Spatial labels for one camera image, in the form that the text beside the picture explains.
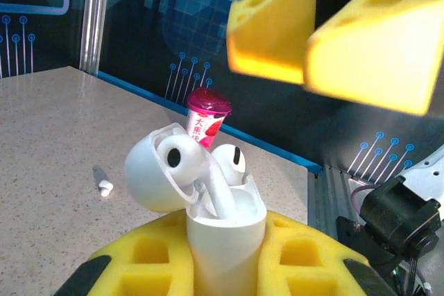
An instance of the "yogurt cup lid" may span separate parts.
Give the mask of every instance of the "yogurt cup lid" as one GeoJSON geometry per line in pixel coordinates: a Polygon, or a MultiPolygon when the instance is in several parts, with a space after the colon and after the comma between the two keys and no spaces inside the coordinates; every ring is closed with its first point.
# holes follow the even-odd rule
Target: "yogurt cup lid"
{"type": "Polygon", "coordinates": [[[211,113],[221,113],[226,116],[232,111],[229,100],[222,94],[210,88],[200,87],[187,98],[190,109],[206,110],[211,113]]]}

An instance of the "table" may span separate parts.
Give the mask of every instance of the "table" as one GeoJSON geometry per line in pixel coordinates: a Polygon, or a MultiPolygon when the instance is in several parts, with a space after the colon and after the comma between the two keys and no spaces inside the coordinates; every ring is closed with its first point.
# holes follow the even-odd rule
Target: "table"
{"type": "MultiPolygon", "coordinates": [[[[123,164],[149,132],[185,117],[71,67],[0,80],[0,295],[54,293],[89,255],[157,218],[123,164]],[[93,167],[114,184],[102,198],[93,167]]],[[[246,156],[268,209],[307,222],[307,170],[220,133],[246,156]]]]}

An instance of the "speckled countertop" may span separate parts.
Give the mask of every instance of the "speckled countertop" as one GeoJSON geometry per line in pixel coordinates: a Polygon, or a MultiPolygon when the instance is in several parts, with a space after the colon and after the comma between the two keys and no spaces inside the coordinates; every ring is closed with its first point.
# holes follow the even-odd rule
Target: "speckled countertop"
{"type": "MultiPolygon", "coordinates": [[[[156,217],[123,183],[129,150],[185,117],[71,67],[0,80],[0,295],[50,295],[89,255],[156,217]],[[114,184],[102,198],[93,166],[114,184]]],[[[307,222],[307,170],[234,143],[268,209],[307,222]]]]}

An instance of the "yellow foam block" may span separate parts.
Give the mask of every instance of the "yellow foam block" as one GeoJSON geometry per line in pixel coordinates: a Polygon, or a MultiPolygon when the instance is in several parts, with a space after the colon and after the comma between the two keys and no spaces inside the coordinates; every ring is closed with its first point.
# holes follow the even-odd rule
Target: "yellow foam block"
{"type": "Polygon", "coordinates": [[[444,0],[352,0],[308,41],[305,88],[423,115],[444,52],[444,0]]]}
{"type": "MultiPolygon", "coordinates": [[[[183,210],[128,232],[91,259],[101,255],[112,260],[89,296],[194,295],[194,265],[183,210]]],[[[320,231],[269,211],[257,296],[365,296],[344,259],[368,265],[362,255],[320,231]]]]}
{"type": "Polygon", "coordinates": [[[302,83],[316,0],[237,0],[227,27],[232,71],[302,83]]]}

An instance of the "blue edge strip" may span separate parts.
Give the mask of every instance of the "blue edge strip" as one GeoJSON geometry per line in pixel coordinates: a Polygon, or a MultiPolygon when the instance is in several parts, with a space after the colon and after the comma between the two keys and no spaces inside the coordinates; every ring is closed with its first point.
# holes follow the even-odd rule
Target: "blue edge strip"
{"type": "MultiPolygon", "coordinates": [[[[168,109],[176,111],[179,114],[183,114],[186,116],[188,113],[188,109],[186,107],[175,104],[171,101],[166,100],[165,98],[150,93],[145,89],[131,85],[128,82],[115,78],[114,76],[111,76],[102,71],[99,71],[98,78],[110,83],[111,85],[118,86],[122,89],[125,89],[128,92],[146,98],[147,100],[150,100],[154,103],[161,105],[162,107],[167,107],[168,109]]],[[[228,126],[226,124],[222,125],[221,131],[229,135],[232,135],[233,137],[236,137],[240,140],[244,140],[245,142],[251,143],[252,145],[262,148],[270,153],[276,154],[277,156],[280,156],[284,159],[288,159],[289,161],[299,164],[300,166],[304,166],[305,168],[307,168],[307,170],[310,173],[314,173],[315,175],[319,174],[322,169],[322,166],[319,166],[318,164],[315,164],[309,161],[308,159],[304,159],[303,157],[297,156],[293,153],[290,153],[286,150],[276,147],[268,142],[254,138],[253,136],[246,134],[242,131],[236,130],[235,128],[232,128],[231,126],[228,126]]]]}

